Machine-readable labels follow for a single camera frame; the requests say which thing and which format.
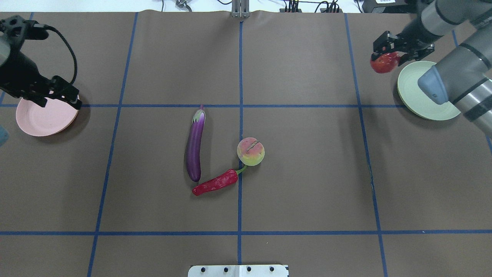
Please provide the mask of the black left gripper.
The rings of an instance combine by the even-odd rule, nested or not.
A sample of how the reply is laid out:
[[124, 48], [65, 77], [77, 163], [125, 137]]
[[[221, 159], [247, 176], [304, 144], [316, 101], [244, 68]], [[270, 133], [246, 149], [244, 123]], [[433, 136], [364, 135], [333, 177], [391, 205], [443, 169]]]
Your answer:
[[55, 75], [51, 79], [39, 77], [32, 81], [23, 93], [23, 98], [42, 108], [46, 107], [47, 98], [50, 98], [66, 102], [72, 108], [80, 110], [82, 102], [79, 99], [79, 92], [68, 81]]

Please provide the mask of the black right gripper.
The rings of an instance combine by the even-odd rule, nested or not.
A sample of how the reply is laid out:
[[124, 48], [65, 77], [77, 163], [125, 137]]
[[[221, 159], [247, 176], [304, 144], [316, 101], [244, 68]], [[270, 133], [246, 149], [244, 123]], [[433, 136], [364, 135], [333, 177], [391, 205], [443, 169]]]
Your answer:
[[394, 35], [388, 30], [384, 31], [373, 42], [373, 52], [376, 54], [404, 52], [403, 55], [399, 56], [399, 65], [403, 65], [409, 61], [422, 60], [425, 57], [424, 51], [434, 52], [435, 45], [432, 42], [425, 42], [418, 37], [404, 37], [402, 34]]

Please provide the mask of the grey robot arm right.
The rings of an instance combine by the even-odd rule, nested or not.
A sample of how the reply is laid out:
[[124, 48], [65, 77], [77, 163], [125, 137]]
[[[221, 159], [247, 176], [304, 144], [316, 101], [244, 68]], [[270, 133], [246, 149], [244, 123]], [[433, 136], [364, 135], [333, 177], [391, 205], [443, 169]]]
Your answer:
[[492, 34], [490, 0], [419, 0], [417, 17], [394, 35], [383, 32], [373, 43], [371, 61], [383, 54], [402, 52], [399, 63], [420, 61], [434, 52], [434, 43], [469, 21], [475, 32], [417, 81], [438, 105], [450, 102], [471, 123], [491, 136]]

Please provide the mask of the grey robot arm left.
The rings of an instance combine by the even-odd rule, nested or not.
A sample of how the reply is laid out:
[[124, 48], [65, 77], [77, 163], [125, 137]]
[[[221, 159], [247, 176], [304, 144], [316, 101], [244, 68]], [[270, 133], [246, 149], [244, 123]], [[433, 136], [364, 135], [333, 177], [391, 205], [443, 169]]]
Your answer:
[[[78, 73], [78, 63], [72, 47], [59, 30], [53, 26], [27, 20], [14, 15], [1, 20], [1, 90], [14, 98], [23, 98], [44, 108], [48, 99], [67, 103], [73, 109], [81, 109], [79, 90], [74, 86]], [[25, 40], [44, 40], [48, 31], [56, 33], [67, 46], [74, 64], [70, 81], [55, 75], [51, 79], [42, 76], [34, 61], [21, 52]]]

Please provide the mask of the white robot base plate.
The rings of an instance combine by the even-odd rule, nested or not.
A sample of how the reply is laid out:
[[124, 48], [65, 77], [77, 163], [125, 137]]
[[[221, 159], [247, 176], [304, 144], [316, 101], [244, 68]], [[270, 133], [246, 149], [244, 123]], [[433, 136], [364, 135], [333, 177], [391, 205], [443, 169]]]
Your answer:
[[288, 277], [288, 265], [197, 265], [188, 270], [188, 277]]

